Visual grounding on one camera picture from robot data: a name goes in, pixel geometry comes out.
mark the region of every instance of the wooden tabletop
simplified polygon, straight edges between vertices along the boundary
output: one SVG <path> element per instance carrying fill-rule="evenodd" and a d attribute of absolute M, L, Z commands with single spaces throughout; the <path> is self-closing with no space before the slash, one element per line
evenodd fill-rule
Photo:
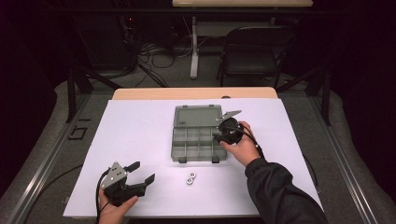
<path fill-rule="evenodd" d="M 133 88 L 118 89 L 113 100 L 187 100 L 231 98 L 277 98 L 271 87 L 227 88 Z"/>
<path fill-rule="evenodd" d="M 312 7 L 312 0 L 173 0 L 174 7 Z"/>

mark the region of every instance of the forearm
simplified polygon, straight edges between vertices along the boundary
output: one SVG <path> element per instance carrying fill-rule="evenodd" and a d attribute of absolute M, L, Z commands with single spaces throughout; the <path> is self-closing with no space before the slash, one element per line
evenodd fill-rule
<path fill-rule="evenodd" d="M 250 197 L 265 223 L 327 223 L 317 202 L 292 184 L 291 173 L 282 165 L 256 159 L 245 174 Z"/>

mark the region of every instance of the person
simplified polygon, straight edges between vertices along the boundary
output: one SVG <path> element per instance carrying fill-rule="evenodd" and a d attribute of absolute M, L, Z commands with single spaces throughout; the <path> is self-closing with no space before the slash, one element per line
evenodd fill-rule
<path fill-rule="evenodd" d="M 239 123 L 244 132 L 254 137 L 249 124 Z M 292 184 L 292 174 L 284 166 L 262 158 L 247 135 L 244 134 L 238 144 L 229 145 L 221 141 L 220 145 L 246 167 L 247 189 L 264 223 L 328 223 L 318 203 Z M 103 208 L 108 199 L 102 190 L 99 199 Z M 137 197 L 133 197 L 120 207 L 108 204 L 101 212 L 100 223 L 121 223 L 125 213 L 136 202 Z"/>

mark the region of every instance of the transparent compartment box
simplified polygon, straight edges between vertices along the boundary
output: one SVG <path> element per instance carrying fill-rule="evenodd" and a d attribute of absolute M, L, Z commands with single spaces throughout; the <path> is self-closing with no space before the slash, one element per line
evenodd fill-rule
<path fill-rule="evenodd" d="M 177 106 L 172 137 L 173 161 L 218 163 L 226 160 L 227 151 L 213 138 L 213 133 L 219 133 L 216 119 L 221 116 L 220 105 Z"/>

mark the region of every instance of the hand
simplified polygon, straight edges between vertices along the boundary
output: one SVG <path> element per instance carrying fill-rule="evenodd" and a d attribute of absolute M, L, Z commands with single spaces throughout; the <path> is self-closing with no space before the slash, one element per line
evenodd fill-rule
<path fill-rule="evenodd" d="M 120 207 L 117 207 L 111 203 L 108 203 L 108 198 L 105 195 L 105 191 L 103 189 L 99 189 L 99 208 L 103 209 L 100 213 L 99 223 L 120 224 L 125 213 L 137 203 L 137 199 L 137 196 L 134 196 L 123 203 Z"/>
<path fill-rule="evenodd" d="M 244 132 L 251 133 L 253 136 L 253 131 L 250 130 L 250 125 L 248 125 L 248 123 L 239 121 L 239 124 L 242 124 L 245 127 Z M 251 161 L 260 157 L 253 141 L 245 134 L 242 136 L 241 141 L 239 141 L 237 145 L 229 145 L 223 141 L 220 142 L 220 145 L 227 151 L 233 153 L 235 158 L 244 166 L 247 166 Z"/>

